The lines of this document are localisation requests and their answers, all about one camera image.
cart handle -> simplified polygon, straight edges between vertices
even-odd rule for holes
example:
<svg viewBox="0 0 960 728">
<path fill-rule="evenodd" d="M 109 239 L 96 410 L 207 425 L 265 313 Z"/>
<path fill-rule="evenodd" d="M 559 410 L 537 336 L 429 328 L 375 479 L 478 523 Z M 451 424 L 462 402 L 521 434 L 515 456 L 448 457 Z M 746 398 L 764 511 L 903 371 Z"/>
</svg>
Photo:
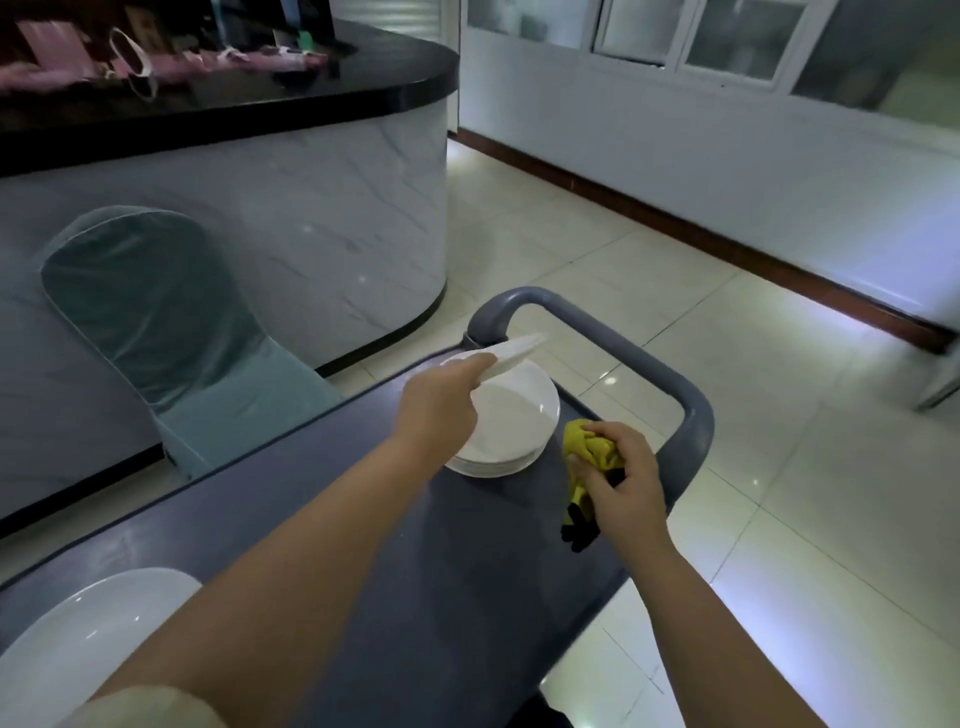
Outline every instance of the cart handle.
<svg viewBox="0 0 960 728">
<path fill-rule="evenodd" d="M 686 377 L 602 324 L 553 291 L 522 286 L 497 294 L 477 309 L 467 326 L 467 337 L 480 347 L 507 339 L 507 325 L 516 310 L 537 303 L 617 361 L 670 395 L 684 408 L 684 421 L 657 453 L 660 483 L 667 511 L 673 508 L 707 458 L 713 442 L 713 408 Z"/>
</svg>

pink item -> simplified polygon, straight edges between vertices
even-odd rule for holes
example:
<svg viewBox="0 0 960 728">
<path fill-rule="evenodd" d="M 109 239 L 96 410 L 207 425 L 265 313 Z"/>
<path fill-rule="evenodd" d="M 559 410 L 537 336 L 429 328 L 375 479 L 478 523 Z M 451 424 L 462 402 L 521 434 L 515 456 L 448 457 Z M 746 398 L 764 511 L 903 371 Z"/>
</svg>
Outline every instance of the pink item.
<svg viewBox="0 0 960 728">
<path fill-rule="evenodd" d="M 236 48 L 228 48 L 219 53 L 185 51 L 176 56 L 151 54 L 139 60 L 142 67 L 149 69 L 148 71 L 134 74 L 127 62 L 119 56 L 111 63 L 113 70 L 122 79 L 131 75 L 149 76 L 168 84 L 175 84 L 185 81 L 190 76 L 214 71 L 229 71 L 235 68 L 249 71 L 303 71 L 321 67 L 326 63 L 326 56 L 316 53 L 290 52 L 285 48 L 276 49 L 273 53 L 265 51 L 241 53 Z"/>
<path fill-rule="evenodd" d="M 81 81 L 82 76 L 70 71 L 45 71 L 32 63 L 0 66 L 0 91 L 49 93 Z"/>
<path fill-rule="evenodd" d="M 16 26 L 45 71 L 67 71 L 88 79 L 99 75 L 73 23 L 20 20 Z"/>
</svg>

chair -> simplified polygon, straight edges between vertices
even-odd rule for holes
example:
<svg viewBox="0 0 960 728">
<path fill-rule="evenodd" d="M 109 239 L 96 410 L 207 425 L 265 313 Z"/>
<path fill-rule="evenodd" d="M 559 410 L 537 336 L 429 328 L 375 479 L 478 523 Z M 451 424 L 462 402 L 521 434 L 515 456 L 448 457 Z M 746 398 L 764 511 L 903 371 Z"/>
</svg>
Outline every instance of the chair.
<svg viewBox="0 0 960 728">
<path fill-rule="evenodd" d="M 47 246 L 43 290 L 150 408 L 196 478 L 341 397 L 260 327 L 206 231 L 159 209 L 88 212 Z"/>
</svg>

forearm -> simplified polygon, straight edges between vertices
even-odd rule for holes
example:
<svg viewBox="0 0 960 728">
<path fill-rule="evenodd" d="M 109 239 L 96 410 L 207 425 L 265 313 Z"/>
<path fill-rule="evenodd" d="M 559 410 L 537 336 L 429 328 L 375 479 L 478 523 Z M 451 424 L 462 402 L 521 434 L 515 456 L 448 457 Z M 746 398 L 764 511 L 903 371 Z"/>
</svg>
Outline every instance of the forearm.
<svg viewBox="0 0 960 728">
<path fill-rule="evenodd" d="M 689 728 L 823 728 L 676 549 L 628 561 Z"/>
<path fill-rule="evenodd" d="M 332 655 L 378 548 L 431 474 L 387 441 L 197 592 L 98 696 L 167 685 L 231 728 L 281 723 Z"/>
</svg>

hand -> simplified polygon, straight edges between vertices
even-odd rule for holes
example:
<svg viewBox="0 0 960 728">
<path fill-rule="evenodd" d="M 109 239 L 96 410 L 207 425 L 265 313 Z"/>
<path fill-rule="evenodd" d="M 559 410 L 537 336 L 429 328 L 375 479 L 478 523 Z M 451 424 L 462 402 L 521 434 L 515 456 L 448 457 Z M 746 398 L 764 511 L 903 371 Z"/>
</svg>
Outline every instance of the hand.
<svg viewBox="0 0 960 728">
<path fill-rule="evenodd" d="M 477 425 L 470 392 L 496 363 L 491 353 L 447 361 L 413 376 L 403 388 L 394 439 L 412 447 L 433 470 L 464 446 Z"/>
<path fill-rule="evenodd" d="M 584 429 L 616 443 L 626 477 L 611 487 L 600 471 L 570 455 L 570 467 L 587 485 L 597 524 L 628 566 L 641 554 L 672 550 L 657 458 L 643 435 L 622 423 L 590 423 Z"/>
</svg>

